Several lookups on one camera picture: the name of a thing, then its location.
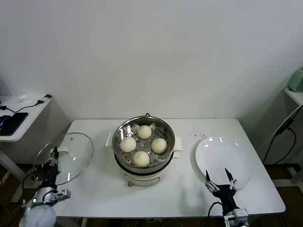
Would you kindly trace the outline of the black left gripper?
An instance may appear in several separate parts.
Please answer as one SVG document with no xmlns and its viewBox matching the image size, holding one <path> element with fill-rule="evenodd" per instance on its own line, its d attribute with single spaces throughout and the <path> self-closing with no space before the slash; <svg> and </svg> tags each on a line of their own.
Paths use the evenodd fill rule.
<svg viewBox="0 0 303 227">
<path fill-rule="evenodd" d="M 48 164 L 43 166 L 42 187 L 57 187 L 56 178 L 59 174 L 58 157 L 58 148 L 54 147 L 53 154 L 48 159 Z"/>
</svg>

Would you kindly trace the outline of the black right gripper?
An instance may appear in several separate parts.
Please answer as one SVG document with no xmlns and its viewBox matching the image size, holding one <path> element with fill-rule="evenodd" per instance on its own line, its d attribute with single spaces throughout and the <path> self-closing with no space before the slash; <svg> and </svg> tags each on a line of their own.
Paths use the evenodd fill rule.
<svg viewBox="0 0 303 227">
<path fill-rule="evenodd" d="M 234 195 L 236 194 L 236 183 L 237 180 L 233 178 L 232 174 L 225 168 L 226 175 L 230 181 L 230 185 L 216 185 L 211 181 L 210 175 L 206 170 L 206 188 L 212 192 L 213 196 L 221 201 L 223 210 L 234 210 L 237 209 L 236 202 L 234 200 Z"/>
</svg>

